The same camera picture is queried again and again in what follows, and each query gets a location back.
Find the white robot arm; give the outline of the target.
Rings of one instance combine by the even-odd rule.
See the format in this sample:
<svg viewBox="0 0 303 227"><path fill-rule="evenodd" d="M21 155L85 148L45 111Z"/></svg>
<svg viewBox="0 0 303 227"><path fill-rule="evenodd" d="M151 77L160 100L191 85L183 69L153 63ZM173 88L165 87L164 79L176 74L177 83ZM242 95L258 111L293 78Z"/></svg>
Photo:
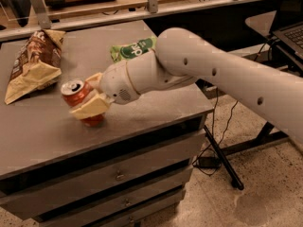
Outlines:
<svg viewBox="0 0 303 227"><path fill-rule="evenodd" d="M91 76L91 94L70 113L85 119L111 104L127 104L150 91L207 81L293 139L303 142L303 78L226 53L178 27L163 31L155 48Z"/></svg>

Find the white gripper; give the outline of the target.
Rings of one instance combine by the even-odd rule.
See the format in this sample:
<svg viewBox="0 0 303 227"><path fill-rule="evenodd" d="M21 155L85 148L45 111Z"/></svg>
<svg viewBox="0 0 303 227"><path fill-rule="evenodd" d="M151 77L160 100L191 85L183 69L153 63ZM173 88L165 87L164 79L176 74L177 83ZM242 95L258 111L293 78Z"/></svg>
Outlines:
<svg viewBox="0 0 303 227"><path fill-rule="evenodd" d="M102 74L95 73L85 81L104 94L96 94L72 108L69 112L78 120L105 113L111 106L111 99L116 104L125 105L140 97L131 83L126 62L112 64Z"/></svg>

